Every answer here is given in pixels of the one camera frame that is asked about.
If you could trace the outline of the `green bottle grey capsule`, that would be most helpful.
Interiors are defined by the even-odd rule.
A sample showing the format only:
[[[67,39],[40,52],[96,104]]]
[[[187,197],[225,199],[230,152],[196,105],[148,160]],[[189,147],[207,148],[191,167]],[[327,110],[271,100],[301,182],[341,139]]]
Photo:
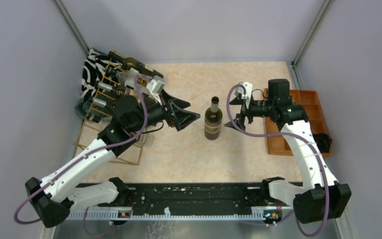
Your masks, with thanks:
[[[219,98],[211,98],[211,105],[204,114],[204,136],[209,140],[215,140],[220,135],[223,112],[219,108]]]

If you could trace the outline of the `clear glass liquor bottle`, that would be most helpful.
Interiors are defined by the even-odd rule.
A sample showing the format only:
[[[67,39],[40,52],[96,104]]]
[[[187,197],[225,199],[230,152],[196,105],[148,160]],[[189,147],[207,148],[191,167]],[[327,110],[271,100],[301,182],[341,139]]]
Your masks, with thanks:
[[[120,71],[117,68],[109,68],[106,74],[116,82],[117,86],[128,87],[131,89],[135,89],[136,86],[138,88],[146,88],[153,79],[151,76],[140,74],[135,69]]]

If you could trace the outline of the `dark labelled wine bottle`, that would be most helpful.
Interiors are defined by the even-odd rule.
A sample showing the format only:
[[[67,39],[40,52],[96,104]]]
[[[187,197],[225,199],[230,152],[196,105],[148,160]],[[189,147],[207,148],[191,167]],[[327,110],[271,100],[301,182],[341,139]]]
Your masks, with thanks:
[[[102,90],[102,92],[114,93],[116,96],[123,96],[126,94],[126,88],[123,85],[110,85],[103,81],[99,81],[95,86]]]

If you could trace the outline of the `dark green wine bottle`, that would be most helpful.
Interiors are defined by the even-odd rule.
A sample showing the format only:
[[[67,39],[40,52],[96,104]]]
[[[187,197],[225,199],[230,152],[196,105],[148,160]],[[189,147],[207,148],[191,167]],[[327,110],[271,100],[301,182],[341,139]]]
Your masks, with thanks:
[[[149,68],[144,63],[138,61],[137,59],[133,57],[124,58],[116,54],[114,51],[110,51],[108,53],[108,57],[111,58],[112,61],[119,63],[123,70],[134,69],[134,70],[137,70],[140,74],[144,74],[146,76],[150,76],[150,77],[158,76],[162,79],[164,78],[163,74],[161,74],[160,72],[152,68]]]

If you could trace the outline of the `olive green wine bottle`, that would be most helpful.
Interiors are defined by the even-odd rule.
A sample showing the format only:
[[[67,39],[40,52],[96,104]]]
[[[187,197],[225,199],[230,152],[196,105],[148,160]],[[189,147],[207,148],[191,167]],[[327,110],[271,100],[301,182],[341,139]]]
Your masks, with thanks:
[[[101,108],[107,108],[107,109],[115,108],[115,103],[111,99],[106,100],[106,99],[100,99],[98,97],[93,97],[92,103],[93,105],[101,107]]]

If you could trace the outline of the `clear tall glass bottle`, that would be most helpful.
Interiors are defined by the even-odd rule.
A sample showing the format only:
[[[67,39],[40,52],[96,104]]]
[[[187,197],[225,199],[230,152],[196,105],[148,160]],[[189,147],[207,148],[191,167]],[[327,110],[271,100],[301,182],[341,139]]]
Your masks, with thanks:
[[[89,113],[87,117],[88,121],[99,123],[101,121],[101,115],[99,113]]]

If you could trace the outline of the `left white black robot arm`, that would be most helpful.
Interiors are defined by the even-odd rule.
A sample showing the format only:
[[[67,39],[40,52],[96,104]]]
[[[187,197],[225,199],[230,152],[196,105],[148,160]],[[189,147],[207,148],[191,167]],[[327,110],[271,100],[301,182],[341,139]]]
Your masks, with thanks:
[[[32,177],[25,182],[27,202],[47,228],[62,223],[72,211],[99,204],[125,205],[128,187],[117,178],[80,187],[80,183],[102,165],[115,159],[132,146],[145,128],[166,122],[181,131],[200,118],[188,110],[190,103],[172,97],[165,91],[160,102],[146,106],[142,96],[121,96],[108,105],[112,118],[79,155],[60,169],[41,179]]]

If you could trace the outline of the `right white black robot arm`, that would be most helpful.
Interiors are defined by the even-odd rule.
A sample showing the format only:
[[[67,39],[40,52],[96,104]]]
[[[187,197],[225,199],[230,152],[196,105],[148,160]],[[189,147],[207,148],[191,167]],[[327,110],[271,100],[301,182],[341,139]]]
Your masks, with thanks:
[[[341,217],[352,191],[348,184],[340,183],[326,165],[311,131],[308,114],[303,105],[292,99],[289,81],[269,80],[264,100],[255,100],[252,91],[253,85],[249,82],[240,82],[229,90],[226,112],[230,121],[225,126],[250,137],[283,137],[302,178],[302,186],[281,177],[265,179],[260,191],[261,201],[273,205],[279,200],[291,206],[301,224]],[[245,122],[252,123],[254,118],[269,118],[278,132],[247,132]]]

